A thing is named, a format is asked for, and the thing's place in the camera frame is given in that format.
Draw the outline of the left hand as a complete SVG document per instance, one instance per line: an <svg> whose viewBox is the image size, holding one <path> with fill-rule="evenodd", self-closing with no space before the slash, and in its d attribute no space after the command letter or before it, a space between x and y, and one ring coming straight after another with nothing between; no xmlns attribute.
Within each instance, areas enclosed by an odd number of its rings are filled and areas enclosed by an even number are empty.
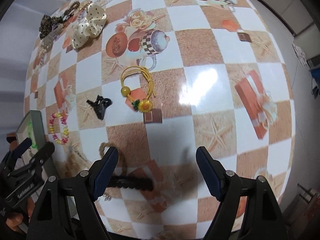
<svg viewBox="0 0 320 240"><path fill-rule="evenodd" d="M22 233L23 231L20 229L19 225L23 222L23 216L19 213L15 213L12 216L8 217L6 220L7 226L16 232Z"/></svg>

